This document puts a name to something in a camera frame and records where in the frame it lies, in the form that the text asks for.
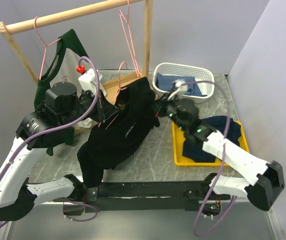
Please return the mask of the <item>black t shirt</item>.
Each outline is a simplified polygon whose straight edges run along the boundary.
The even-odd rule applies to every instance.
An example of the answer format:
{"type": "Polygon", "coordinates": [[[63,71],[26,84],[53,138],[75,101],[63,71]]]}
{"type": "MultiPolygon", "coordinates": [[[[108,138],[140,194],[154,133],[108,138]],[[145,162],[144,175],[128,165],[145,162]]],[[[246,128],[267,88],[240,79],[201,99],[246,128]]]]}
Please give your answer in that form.
{"type": "Polygon", "coordinates": [[[83,183],[87,188],[101,184],[104,170],[114,169],[132,156],[150,130],[160,122],[153,110],[156,94],[147,77],[121,90],[115,105],[118,114],[110,122],[92,128],[88,140],[77,152],[83,183]]]}

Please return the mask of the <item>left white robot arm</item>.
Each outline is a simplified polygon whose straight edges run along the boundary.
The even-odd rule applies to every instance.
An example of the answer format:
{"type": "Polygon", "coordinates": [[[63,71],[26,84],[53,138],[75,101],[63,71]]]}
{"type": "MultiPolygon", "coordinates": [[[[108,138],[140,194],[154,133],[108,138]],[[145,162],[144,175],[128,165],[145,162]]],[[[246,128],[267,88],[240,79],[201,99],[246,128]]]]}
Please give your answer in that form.
{"type": "Polygon", "coordinates": [[[44,153],[70,145],[77,120],[103,122],[118,113],[101,90],[77,94],[72,83],[59,82],[45,92],[35,111],[16,130],[11,150],[0,168],[0,222],[17,221],[42,203],[67,198],[81,200],[85,185],[73,174],[41,184],[30,184],[32,168],[44,153]]]}

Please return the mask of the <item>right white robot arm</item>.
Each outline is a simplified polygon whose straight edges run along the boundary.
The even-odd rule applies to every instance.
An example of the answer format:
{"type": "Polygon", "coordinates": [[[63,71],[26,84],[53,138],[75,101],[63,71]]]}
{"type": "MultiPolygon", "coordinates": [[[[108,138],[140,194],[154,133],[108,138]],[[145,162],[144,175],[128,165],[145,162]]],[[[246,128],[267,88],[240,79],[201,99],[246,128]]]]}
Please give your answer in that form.
{"type": "Polygon", "coordinates": [[[211,200],[217,195],[247,198],[256,208],[268,211],[285,188],[282,165],[267,162],[240,148],[215,127],[199,118],[192,100],[162,96],[153,104],[157,117],[168,117],[194,147],[223,160],[241,177],[210,174],[202,186],[202,195],[211,200]]]}

